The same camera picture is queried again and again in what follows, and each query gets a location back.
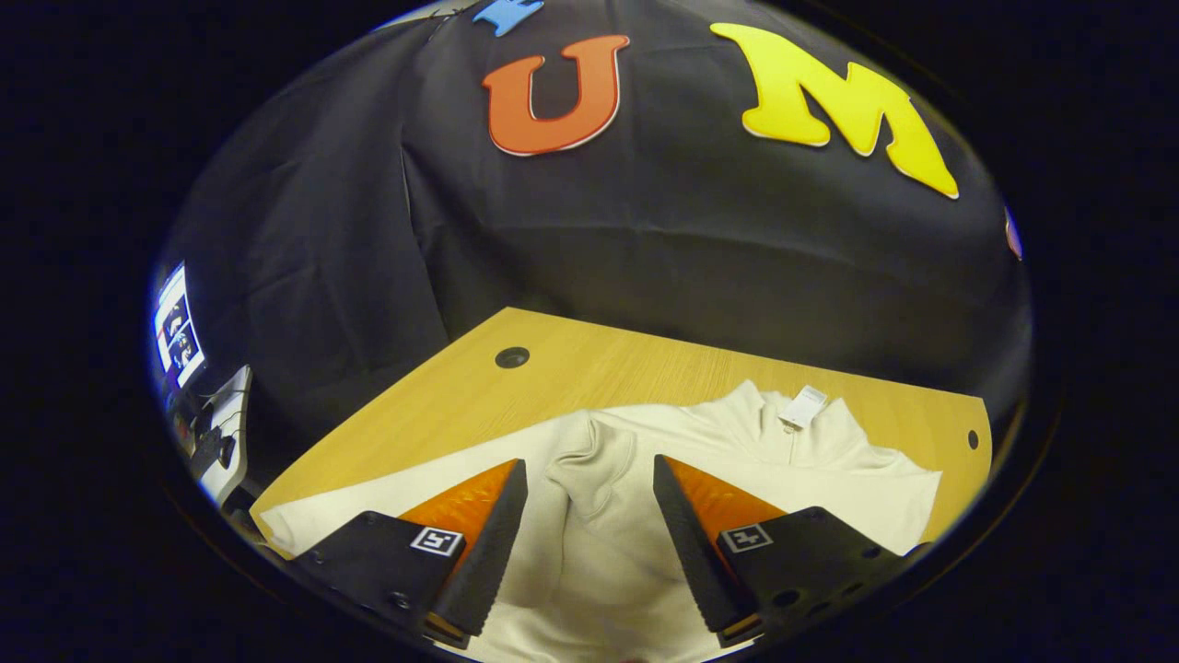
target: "computer monitor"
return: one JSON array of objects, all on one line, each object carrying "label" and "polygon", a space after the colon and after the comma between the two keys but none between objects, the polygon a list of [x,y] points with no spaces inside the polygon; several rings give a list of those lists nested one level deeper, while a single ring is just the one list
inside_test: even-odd
[{"label": "computer monitor", "polygon": [[205,354],[189,308],[183,262],[160,289],[152,323],[165,386],[170,392],[183,392],[205,368]]}]

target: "black fabric backdrop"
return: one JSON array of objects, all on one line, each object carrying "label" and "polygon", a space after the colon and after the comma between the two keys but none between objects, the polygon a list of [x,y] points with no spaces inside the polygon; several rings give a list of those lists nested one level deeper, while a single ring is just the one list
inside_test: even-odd
[{"label": "black fabric backdrop", "polygon": [[[709,25],[783,34],[841,74],[881,67],[752,4],[554,0],[503,38],[472,22],[486,5],[314,66],[192,189],[160,270],[187,265],[202,386],[253,367],[251,426],[270,428],[252,448],[292,460],[505,306],[1012,407],[1032,309],[977,157],[920,99],[956,201],[897,172],[887,122],[869,158],[834,129],[822,149],[756,138],[749,64]],[[496,149],[482,78],[545,55],[533,107],[561,116],[578,96],[561,48],[602,34],[631,39],[613,124],[562,152]]]}]

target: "clothing tag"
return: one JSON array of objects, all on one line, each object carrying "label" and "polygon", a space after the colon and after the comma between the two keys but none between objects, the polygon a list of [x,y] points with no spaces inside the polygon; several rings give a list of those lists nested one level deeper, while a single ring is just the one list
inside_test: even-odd
[{"label": "clothing tag", "polygon": [[825,402],[826,394],[806,385],[803,390],[798,392],[795,400],[790,401],[790,405],[782,408],[778,418],[796,428],[805,428],[810,426],[811,419],[815,419],[818,411],[823,409]]}]

